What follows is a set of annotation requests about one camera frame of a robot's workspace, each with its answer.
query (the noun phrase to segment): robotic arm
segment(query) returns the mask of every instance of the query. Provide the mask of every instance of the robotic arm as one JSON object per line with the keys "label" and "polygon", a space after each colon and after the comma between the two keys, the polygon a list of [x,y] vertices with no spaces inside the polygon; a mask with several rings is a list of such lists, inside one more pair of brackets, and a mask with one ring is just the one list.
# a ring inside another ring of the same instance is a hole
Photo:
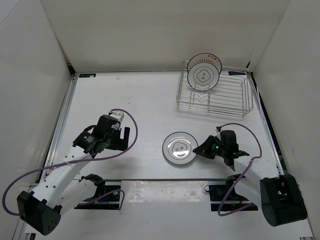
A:
{"label": "robotic arm", "polygon": [[101,116],[97,125],[87,127],[74,140],[63,159],[67,165],[55,168],[31,192],[22,191],[19,194],[17,205],[20,218],[41,234],[48,235],[67,211],[85,199],[103,195],[105,181],[97,175],[82,176],[78,183],[70,184],[89,161],[68,162],[94,159],[104,149],[125,151],[128,148],[130,128],[124,128],[124,137],[121,139],[120,125],[123,119],[123,112],[114,111]]}
{"label": "robotic arm", "polygon": [[[217,130],[220,131],[220,139],[210,135],[193,152],[208,159],[220,156],[224,163],[235,172],[246,171],[244,177],[239,179],[234,186],[234,191],[262,209],[265,219],[271,226],[275,227],[307,218],[308,213],[304,200],[292,175],[279,175],[275,169],[267,169],[264,164],[258,162],[254,162],[246,170],[248,162],[238,158],[249,156],[249,154],[239,150],[235,132],[221,131],[221,127],[217,127]],[[239,176],[240,174],[229,177],[225,185],[231,188]]]}

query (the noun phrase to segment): wall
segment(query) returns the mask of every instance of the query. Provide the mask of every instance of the wall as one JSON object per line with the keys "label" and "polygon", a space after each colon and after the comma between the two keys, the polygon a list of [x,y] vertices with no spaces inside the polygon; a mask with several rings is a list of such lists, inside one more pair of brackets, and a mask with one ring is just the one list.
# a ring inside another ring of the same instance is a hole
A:
{"label": "wall", "polygon": [[[2,194],[43,164],[71,77],[40,0],[1,1],[0,13]],[[9,192],[10,210],[17,212],[16,198],[32,181],[26,177]],[[0,207],[0,239],[12,239],[18,219]]]}
{"label": "wall", "polygon": [[210,51],[254,68],[290,0],[41,0],[76,71],[180,69]]}
{"label": "wall", "polygon": [[255,80],[320,239],[320,1],[292,0]]}

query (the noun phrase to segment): purple cable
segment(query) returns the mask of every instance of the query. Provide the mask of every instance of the purple cable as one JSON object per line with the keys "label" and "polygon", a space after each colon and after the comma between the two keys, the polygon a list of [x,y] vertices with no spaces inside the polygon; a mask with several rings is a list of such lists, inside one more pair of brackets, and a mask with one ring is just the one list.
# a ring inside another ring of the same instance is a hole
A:
{"label": "purple cable", "polygon": [[229,211],[229,212],[226,212],[226,213],[221,213],[221,210],[222,210],[222,207],[223,205],[225,204],[227,198],[229,197],[230,193],[232,192],[232,190],[235,188],[235,186],[237,185],[237,183],[243,178],[243,176],[248,172],[249,168],[251,167],[252,163],[254,162],[255,159],[260,159],[262,157],[262,148],[261,148],[261,145],[260,145],[260,142],[258,140],[258,138],[256,137],[256,135],[246,126],[240,124],[240,123],[227,123],[227,124],[224,124],[222,126],[220,126],[220,128],[223,128],[225,126],[228,126],[228,125],[238,125],[238,126],[241,126],[245,129],[247,129],[255,138],[256,142],[258,143],[258,146],[259,146],[259,150],[260,150],[260,154],[259,156],[254,156],[253,158],[250,159],[250,162],[248,164],[248,166],[245,168],[245,170],[243,171],[243,173],[240,174],[240,176],[234,181],[234,183],[232,184],[232,186],[229,188],[229,190],[226,192],[225,196],[223,197],[220,205],[219,205],[219,208],[218,208],[218,215],[220,217],[224,217],[224,216],[228,216],[230,214],[234,214],[236,212],[239,212],[239,211],[242,211],[246,208],[249,208],[251,206],[253,206],[254,204],[253,203],[249,203],[247,205],[244,205],[236,210],[233,210],[233,211]]}
{"label": "purple cable", "polygon": [[124,200],[125,200],[125,191],[123,191],[122,189],[117,189],[117,190],[112,190],[112,191],[109,191],[99,197],[97,197],[96,199],[94,200],[91,200],[91,201],[88,201],[88,202],[85,202],[85,203],[80,203],[78,204],[78,206],[85,206],[85,205],[89,205],[89,204],[93,204],[95,201],[99,201],[100,199],[103,199],[105,198],[106,196],[110,195],[110,194],[113,194],[113,193],[116,193],[116,192],[121,192],[123,193],[123,196],[122,196],[122,200],[121,200],[121,203],[119,205],[119,208],[117,208],[118,210],[120,210],[122,208],[122,205],[124,204]]}
{"label": "purple cable", "polygon": [[[124,112],[126,113],[130,118],[131,120],[133,121],[134,123],[134,127],[135,127],[135,137],[134,137],[134,140],[132,142],[132,144],[124,151],[116,154],[116,155],[113,155],[113,156],[106,156],[106,157],[101,157],[101,158],[94,158],[94,159],[90,159],[90,158],[85,158],[85,159],[78,159],[78,160],[72,160],[72,161],[68,161],[67,163],[66,162],[61,162],[61,163],[58,163],[58,164],[54,164],[54,165],[51,165],[51,166],[45,166],[45,167],[40,167],[40,168],[37,168],[37,169],[34,169],[32,171],[28,171],[26,172],[25,174],[22,174],[21,176],[19,176],[18,178],[16,178],[15,180],[13,180],[13,182],[11,182],[9,184],[9,186],[5,189],[3,195],[2,195],[2,207],[3,209],[10,215],[14,215],[14,216],[19,216],[19,213],[16,213],[16,212],[13,212],[13,211],[10,211],[6,205],[6,196],[8,194],[8,191],[10,190],[10,188],[16,183],[18,182],[20,179],[30,175],[30,174],[34,174],[36,172],[40,172],[40,171],[43,171],[43,170],[47,170],[47,169],[53,169],[53,168],[59,168],[59,167],[62,167],[62,166],[65,166],[67,164],[76,164],[76,163],[81,163],[81,162],[95,162],[95,161],[102,161],[102,160],[109,160],[109,159],[114,159],[116,157],[119,157],[121,156],[122,154],[125,154],[126,152],[128,152],[136,143],[137,141],[137,138],[138,138],[138,125],[137,125],[137,122],[136,120],[134,119],[134,117],[129,113],[127,112],[126,110],[123,110],[121,108],[114,108],[114,109],[111,109],[111,111],[121,111],[121,112]],[[123,193],[123,198],[122,198],[122,202],[121,202],[121,205],[124,201],[124,198],[125,198],[125,194],[123,192],[123,190],[118,190],[118,191],[122,191]]]}

